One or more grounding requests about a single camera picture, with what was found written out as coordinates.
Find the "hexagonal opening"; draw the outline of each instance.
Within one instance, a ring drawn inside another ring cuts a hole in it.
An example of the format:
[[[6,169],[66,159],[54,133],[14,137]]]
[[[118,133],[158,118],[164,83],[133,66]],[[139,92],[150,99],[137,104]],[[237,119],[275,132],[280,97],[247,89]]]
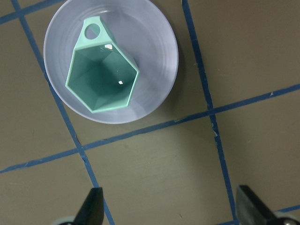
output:
[[[76,50],[67,88],[92,112],[126,107],[138,71],[113,44]]]

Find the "round hole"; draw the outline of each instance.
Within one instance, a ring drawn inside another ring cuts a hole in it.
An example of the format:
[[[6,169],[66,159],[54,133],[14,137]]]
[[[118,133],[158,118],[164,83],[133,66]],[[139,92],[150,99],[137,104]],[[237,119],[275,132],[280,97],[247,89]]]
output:
[[[100,27],[92,23],[85,29],[84,35],[87,39],[95,39],[100,34]]]

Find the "brown surface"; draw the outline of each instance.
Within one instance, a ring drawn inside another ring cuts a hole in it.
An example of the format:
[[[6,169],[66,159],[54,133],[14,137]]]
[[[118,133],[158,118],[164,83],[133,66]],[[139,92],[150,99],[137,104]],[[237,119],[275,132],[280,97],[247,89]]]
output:
[[[21,24],[0,33],[0,169],[74,148]]]
[[[300,83],[300,1],[189,3],[215,106]]]
[[[0,175],[4,225],[50,225],[80,209],[92,183],[79,155]]]
[[[232,187],[248,184],[272,210],[298,205],[300,91],[217,115]]]
[[[87,151],[116,224],[232,220],[208,118]]]
[[[0,16],[13,12],[0,0]],[[39,0],[20,0],[21,7]],[[180,0],[154,1],[176,35],[180,66],[167,100],[124,125],[67,113],[82,144],[206,110]],[[189,0],[215,106],[300,83],[298,1]],[[26,15],[43,52],[62,3]],[[19,20],[0,26],[0,170],[75,147]],[[232,189],[248,184],[272,210],[299,205],[300,91],[217,115]],[[232,220],[209,118],[86,152],[116,225]],[[74,215],[92,187],[78,154],[0,174],[0,224]],[[300,218],[300,210],[291,212]]]

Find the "mint green object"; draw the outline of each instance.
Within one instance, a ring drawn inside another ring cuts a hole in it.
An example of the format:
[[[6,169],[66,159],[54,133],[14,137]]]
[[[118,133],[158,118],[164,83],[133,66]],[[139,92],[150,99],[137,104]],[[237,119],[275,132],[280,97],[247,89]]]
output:
[[[115,43],[100,16],[84,20],[73,50],[66,88],[91,113],[129,105],[139,69]]]

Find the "blue tape line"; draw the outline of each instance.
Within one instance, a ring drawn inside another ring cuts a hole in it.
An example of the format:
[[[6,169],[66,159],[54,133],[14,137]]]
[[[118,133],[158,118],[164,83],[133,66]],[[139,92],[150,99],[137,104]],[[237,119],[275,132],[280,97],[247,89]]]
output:
[[[22,163],[22,164],[17,164],[17,165],[10,166],[10,167],[8,167],[4,170],[1,170],[0,173],[7,173],[7,172],[10,172],[10,171],[14,171],[14,170],[25,169],[25,168],[32,167],[32,166],[35,166],[35,165],[40,165],[40,164],[43,164],[43,163],[51,162],[51,161],[54,161],[54,160],[59,159],[59,158],[71,156],[71,155],[76,154],[76,153],[78,153],[78,149],[71,149],[71,150],[64,151],[64,152],[61,152],[61,153],[58,153],[58,154],[55,154],[55,155],[52,155],[52,156],[47,156],[47,157],[44,157],[44,158],[41,158],[41,159],[35,159],[35,160],[29,161],[27,163]]]
[[[28,6],[26,8],[20,9],[16,12],[4,15],[4,16],[0,17],[0,25],[4,24],[4,23],[7,23],[11,20],[20,18],[22,16],[28,15],[30,13],[39,11],[43,8],[55,5],[55,4],[60,3],[62,1],[65,1],[65,0],[45,0],[45,1],[39,2],[37,4],[34,4],[32,6]]]
[[[295,206],[284,208],[284,209],[277,210],[277,211],[278,212],[291,212],[291,211],[295,211],[295,210],[300,210],[300,205],[295,205]]]
[[[213,110],[211,110],[211,112],[212,113],[221,113],[221,112],[231,110],[231,109],[235,109],[235,108],[238,108],[238,107],[241,107],[241,106],[245,106],[245,105],[249,105],[249,104],[252,104],[252,103],[260,102],[260,101],[263,101],[263,100],[266,100],[266,99],[269,99],[269,98],[274,98],[274,97],[278,97],[278,96],[281,96],[281,95],[284,95],[284,94],[288,94],[288,93],[291,93],[291,92],[294,92],[294,91],[297,91],[297,90],[300,90],[300,84],[296,84],[296,85],[293,85],[293,86],[288,87],[288,88],[283,88],[283,89],[280,89],[280,90],[272,91],[272,92],[269,92],[269,93],[266,93],[266,94],[263,94],[263,95],[252,97],[252,98],[242,100],[242,101],[239,101],[239,102],[235,102],[235,103],[232,103],[232,104],[217,107],[217,108],[214,108]]]
[[[90,177],[90,180],[92,181],[93,186],[95,188],[98,188],[99,184],[98,184],[98,181],[97,181],[96,176],[94,174],[94,171],[93,171],[93,169],[90,165],[90,161],[89,161],[87,155],[85,154],[85,152],[83,150],[80,152],[80,155],[81,155],[81,158],[84,161],[85,168],[86,168],[86,170],[89,174],[89,177]],[[106,217],[107,217],[107,220],[108,220],[109,224],[110,225],[115,225],[113,217],[111,215],[111,212],[108,209],[108,206],[107,206],[107,203],[106,203],[105,199],[104,199],[104,212],[106,214]]]
[[[228,174],[227,164],[226,164],[225,155],[224,155],[224,151],[223,151],[223,147],[222,147],[222,143],[221,143],[221,137],[220,137],[220,133],[219,133],[216,116],[211,115],[210,121],[213,125],[213,131],[215,133],[215,142],[217,145],[217,152],[219,155],[219,160],[220,160],[223,178],[224,178],[224,182],[225,182],[225,186],[226,186],[226,190],[227,190],[227,195],[228,195],[228,200],[229,200],[229,204],[230,204],[232,217],[234,220],[236,220],[237,218],[236,218],[236,214],[235,214],[235,202],[234,202],[234,197],[233,197],[233,191],[232,191],[232,187],[231,187],[231,183],[230,183],[230,178],[229,178],[229,174]]]
[[[188,32],[189,32],[189,35],[190,35],[190,38],[192,41],[192,46],[193,46],[193,50],[194,50],[194,54],[195,54],[195,58],[196,58],[196,62],[197,62],[198,70],[199,70],[202,88],[204,91],[204,97],[205,97],[205,100],[207,103],[207,108],[210,110],[213,108],[212,99],[211,99],[211,95],[210,95],[210,89],[209,89],[208,80],[207,80],[206,73],[205,73],[204,63],[202,60],[202,55],[201,55],[200,46],[199,46],[198,39],[197,39],[196,30],[194,27],[192,14],[189,9],[187,0],[182,0],[182,7],[183,7],[185,19],[187,21]]]
[[[218,108],[214,108],[213,110],[208,110],[208,111],[205,111],[205,112],[192,114],[192,115],[189,115],[189,116],[187,116],[183,119],[180,119],[180,120],[172,120],[172,121],[160,123],[160,124],[157,124],[157,125],[153,125],[153,126],[150,126],[150,127],[145,127],[145,128],[139,129],[139,130],[135,130],[135,131],[132,131],[132,132],[129,132],[129,133],[126,133],[126,134],[111,137],[111,138],[108,138],[108,139],[96,141],[96,142],[84,145],[82,148],[84,150],[89,150],[89,149],[99,147],[99,146],[102,146],[102,145],[105,145],[105,144],[109,144],[109,143],[113,143],[113,142],[120,141],[120,140],[123,140],[123,139],[127,139],[127,138],[130,138],[130,137],[135,136],[135,135],[146,134],[148,132],[152,132],[152,131],[156,131],[156,130],[159,130],[159,129],[163,129],[163,128],[167,128],[167,127],[170,127],[170,126],[185,123],[185,122],[188,122],[188,121],[200,119],[200,118],[203,118],[203,117],[206,117],[206,116],[211,116],[211,115],[214,115],[214,114],[217,114],[217,113],[222,113],[222,112],[225,112],[225,111],[228,111],[228,110],[231,110],[231,109],[239,108],[241,106],[249,105],[249,104],[252,104],[252,103],[259,102],[259,101],[264,101],[264,100],[269,99],[269,98],[278,97],[278,96],[288,94],[288,93],[298,91],[298,90],[300,90],[300,84],[291,86],[289,88],[280,89],[280,90],[277,90],[277,91],[274,91],[274,92],[269,92],[267,94],[263,94],[263,95],[253,97],[253,98],[249,98],[249,99],[246,99],[246,100],[242,100],[242,101],[239,101],[239,102],[235,102],[235,103],[232,103],[232,104],[229,104],[229,105],[224,105],[224,106],[221,106],[221,107],[218,107]],[[63,157],[66,157],[66,156],[68,156],[68,155],[65,155],[65,156],[62,155],[61,156],[60,154],[56,154],[56,155],[53,155],[53,156],[50,156],[50,157],[53,157],[53,160],[55,160],[55,159],[63,158]],[[21,165],[25,165],[25,164],[26,163],[20,164],[20,165],[14,165],[14,166],[11,166],[11,168],[16,167],[17,169],[19,169],[20,167],[22,167]]]
[[[211,95],[210,95],[210,89],[209,89],[208,80],[207,80],[206,73],[205,73],[204,63],[203,63],[203,59],[202,59],[202,55],[201,55],[201,51],[200,51],[200,46],[198,43],[198,38],[197,38],[192,14],[191,14],[191,11],[190,11],[190,8],[188,5],[188,0],[182,0],[182,7],[183,7],[185,19],[187,21],[187,28],[188,28],[188,32],[189,32],[189,35],[190,35],[190,38],[192,41],[192,46],[193,46],[196,62],[198,64],[199,75],[200,75],[200,79],[201,79],[201,83],[202,83],[204,97],[205,97],[205,100],[207,103],[207,108],[208,108],[208,110],[212,110],[213,103],[212,103],[212,99],[211,99]],[[225,186],[226,186],[226,190],[227,190],[227,195],[228,195],[228,199],[229,199],[232,217],[234,220],[236,220],[235,202],[234,202],[233,192],[232,192],[232,188],[231,188],[231,184],[230,184],[227,165],[226,165],[226,161],[225,161],[224,151],[223,151],[223,147],[222,147],[222,143],[221,143],[221,138],[220,138],[220,134],[219,134],[219,130],[218,130],[216,116],[210,115],[210,121],[213,124],[213,131],[216,135],[215,141],[216,141],[216,145],[217,145],[217,151],[218,151],[219,160],[221,163],[222,173],[223,173],[224,182],[225,182]]]
[[[189,115],[185,118],[182,118],[180,120],[171,120],[171,121],[168,121],[168,122],[156,124],[156,125],[153,125],[153,126],[149,126],[149,127],[141,128],[139,130],[128,132],[128,133],[125,133],[125,134],[122,134],[122,135],[111,137],[111,138],[108,138],[108,139],[103,139],[103,140],[96,141],[96,142],[93,142],[93,143],[90,143],[90,144],[86,144],[86,145],[83,146],[83,149],[84,150],[93,149],[95,147],[99,147],[99,146],[102,146],[102,145],[105,145],[105,144],[109,144],[109,143],[113,143],[113,142],[120,141],[120,140],[123,140],[123,139],[127,139],[127,138],[133,137],[135,135],[146,134],[146,133],[149,133],[149,132],[152,132],[152,131],[156,131],[156,130],[160,130],[160,129],[163,129],[163,128],[171,127],[171,126],[181,124],[181,123],[184,123],[184,122],[196,120],[196,119],[208,116],[208,115],[209,115],[209,111],[196,113],[196,114],[193,114],[193,115]]]

